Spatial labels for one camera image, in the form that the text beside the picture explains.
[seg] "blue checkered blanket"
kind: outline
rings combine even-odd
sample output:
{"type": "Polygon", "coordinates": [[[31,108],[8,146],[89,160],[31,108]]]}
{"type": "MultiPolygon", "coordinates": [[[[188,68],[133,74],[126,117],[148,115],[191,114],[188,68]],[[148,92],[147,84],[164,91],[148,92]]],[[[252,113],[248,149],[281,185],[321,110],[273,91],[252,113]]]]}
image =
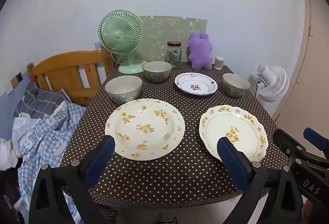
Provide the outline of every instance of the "blue checkered blanket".
{"type": "MultiPolygon", "coordinates": [[[[30,207],[32,191],[41,165],[48,163],[58,167],[72,134],[82,117],[85,108],[63,101],[51,116],[39,120],[20,139],[22,166],[18,170],[19,188],[30,207]]],[[[65,194],[66,202],[75,221],[80,215],[73,200],[65,194]]]]}

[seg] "purple plush bunny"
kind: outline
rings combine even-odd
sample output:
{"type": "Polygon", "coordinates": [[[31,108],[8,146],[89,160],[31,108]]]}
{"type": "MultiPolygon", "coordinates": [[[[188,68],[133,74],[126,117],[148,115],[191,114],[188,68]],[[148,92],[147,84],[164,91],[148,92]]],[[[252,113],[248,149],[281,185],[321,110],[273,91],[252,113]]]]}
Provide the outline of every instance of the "purple plush bunny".
{"type": "Polygon", "coordinates": [[[213,58],[211,56],[211,51],[213,46],[208,40],[208,35],[205,32],[192,32],[190,35],[190,40],[188,42],[190,47],[189,60],[192,63],[193,69],[207,69],[212,68],[211,62],[213,58]]]}

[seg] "plate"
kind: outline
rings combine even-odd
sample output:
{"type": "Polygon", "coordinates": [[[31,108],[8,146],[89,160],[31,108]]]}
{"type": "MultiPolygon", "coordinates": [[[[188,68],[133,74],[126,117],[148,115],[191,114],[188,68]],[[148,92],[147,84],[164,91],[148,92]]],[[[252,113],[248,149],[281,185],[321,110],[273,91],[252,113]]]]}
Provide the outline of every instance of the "plate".
{"type": "Polygon", "coordinates": [[[209,108],[201,116],[199,133],[207,150],[219,160],[217,142],[222,137],[227,137],[251,162],[262,160],[269,145],[264,127],[257,118],[230,105],[209,108]]]}
{"type": "Polygon", "coordinates": [[[114,137],[115,152],[125,158],[147,161],[174,150],[185,132],[182,114],[156,99],[134,100],[118,107],[108,118],[105,134],[114,137]]]}
{"type": "Polygon", "coordinates": [[[175,78],[176,86],[184,92],[195,95],[209,95],[217,90],[212,78],[199,73],[183,73],[175,78]]]}

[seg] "table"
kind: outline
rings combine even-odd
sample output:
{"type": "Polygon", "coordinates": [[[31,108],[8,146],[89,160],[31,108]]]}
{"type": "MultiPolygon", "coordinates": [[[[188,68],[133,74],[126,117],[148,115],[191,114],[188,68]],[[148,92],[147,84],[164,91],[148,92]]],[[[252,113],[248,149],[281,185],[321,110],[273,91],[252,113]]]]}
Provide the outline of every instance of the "table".
{"type": "MultiPolygon", "coordinates": [[[[201,115],[216,105],[239,106],[256,116],[269,141],[261,163],[275,169],[287,164],[286,156],[272,142],[277,127],[254,95],[250,91],[241,98],[225,94],[222,76],[232,73],[227,66],[222,70],[197,71],[218,84],[216,93],[209,96],[191,95],[176,87],[175,77],[186,72],[196,71],[182,63],[162,83],[149,81],[143,73],[135,74],[143,80],[139,98],[160,99],[175,106],[184,117],[185,134],[174,151],[156,160],[138,162],[114,153],[96,187],[89,190],[95,202],[112,207],[178,208],[221,202],[241,194],[223,163],[206,150],[199,136],[201,115]]],[[[104,137],[105,123],[118,107],[107,96],[104,85],[121,75],[114,70],[93,98],[65,150],[61,166],[69,165],[74,159],[81,160],[104,137]]]]}

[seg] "fan grille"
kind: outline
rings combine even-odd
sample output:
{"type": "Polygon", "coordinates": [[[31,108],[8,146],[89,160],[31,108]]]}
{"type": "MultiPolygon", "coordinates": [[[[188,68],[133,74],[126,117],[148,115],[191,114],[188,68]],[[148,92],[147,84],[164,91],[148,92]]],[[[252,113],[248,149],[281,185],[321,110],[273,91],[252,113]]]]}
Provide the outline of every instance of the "fan grille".
{"type": "Polygon", "coordinates": [[[99,25],[98,36],[104,48],[116,54],[134,51],[143,38],[143,24],[135,14],[116,10],[105,16],[99,25]]]}
{"type": "Polygon", "coordinates": [[[266,102],[277,101],[285,95],[289,86],[289,78],[284,69],[279,66],[269,67],[276,76],[276,82],[271,87],[263,87],[259,90],[259,95],[266,102]]]}

